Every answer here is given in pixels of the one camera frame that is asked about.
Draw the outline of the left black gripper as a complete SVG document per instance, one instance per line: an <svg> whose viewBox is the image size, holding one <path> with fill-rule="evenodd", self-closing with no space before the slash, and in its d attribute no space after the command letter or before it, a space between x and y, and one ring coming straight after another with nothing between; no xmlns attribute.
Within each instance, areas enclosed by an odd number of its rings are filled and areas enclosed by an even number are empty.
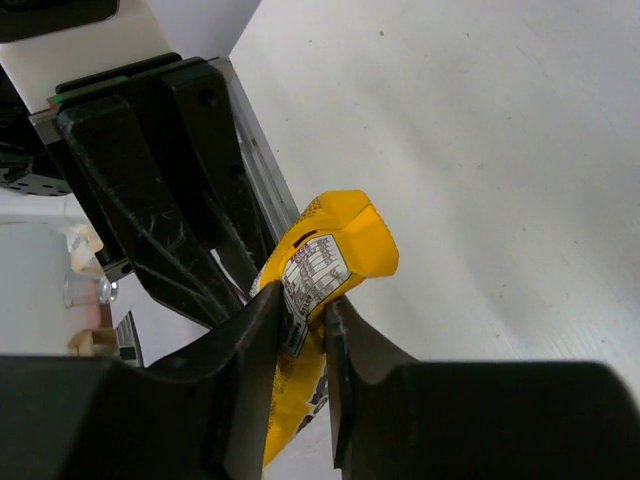
<svg viewBox="0 0 640 480"><path fill-rule="evenodd" d="M231 275L214 249L221 236L203 202L210 189L161 81L184 69L225 79L268 257L288 209L225 58L169 53L118 67L58 86L36 113L4 82L1 203L5 221L68 229L82 270L135 274L158 303L215 327L235 311L222 279Z"/></svg>

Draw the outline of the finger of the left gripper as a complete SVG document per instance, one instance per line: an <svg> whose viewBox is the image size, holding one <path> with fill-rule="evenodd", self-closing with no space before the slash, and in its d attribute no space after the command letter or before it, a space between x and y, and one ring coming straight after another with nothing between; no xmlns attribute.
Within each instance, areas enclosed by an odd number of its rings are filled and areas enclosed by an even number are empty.
<svg viewBox="0 0 640 480"><path fill-rule="evenodd" d="M240 290L248 294L267 248L225 79L216 69L184 69L163 75L161 81L210 189L203 202L220 231L214 249Z"/></svg>

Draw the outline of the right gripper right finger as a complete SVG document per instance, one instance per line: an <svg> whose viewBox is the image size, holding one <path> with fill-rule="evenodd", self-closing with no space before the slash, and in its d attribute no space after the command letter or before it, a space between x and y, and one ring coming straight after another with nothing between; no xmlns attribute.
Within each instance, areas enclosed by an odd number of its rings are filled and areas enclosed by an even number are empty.
<svg viewBox="0 0 640 480"><path fill-rule="evenodd" d="M639 410L593 361L420 361L340 299L324 313L346 479L635 479Z"/></svg>

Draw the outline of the yellow snack bar wrapper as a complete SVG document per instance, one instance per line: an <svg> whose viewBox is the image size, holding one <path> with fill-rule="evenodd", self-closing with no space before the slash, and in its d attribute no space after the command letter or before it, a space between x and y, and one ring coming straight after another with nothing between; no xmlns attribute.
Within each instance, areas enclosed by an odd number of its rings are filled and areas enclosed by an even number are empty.
<svg viewBox="0 0 640 480"><path fill-rule="evenodd" d="M334 190L311 201L259 271L250 294L278 281L285 306L265 464L328 400L324 307L368 278L393 275L398 262L391 231L366 193Z"/></svg>

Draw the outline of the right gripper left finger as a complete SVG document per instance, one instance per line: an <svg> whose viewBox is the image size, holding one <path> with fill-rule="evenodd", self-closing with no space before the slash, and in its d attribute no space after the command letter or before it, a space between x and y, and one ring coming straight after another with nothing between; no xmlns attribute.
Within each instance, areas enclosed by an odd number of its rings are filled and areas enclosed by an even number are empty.
<svg viewBox="0 0 640 480"><path fill-rule="evenodd" d="M1 360L5 479L257 479L279 283L146 368L106 357Z"/></svg>

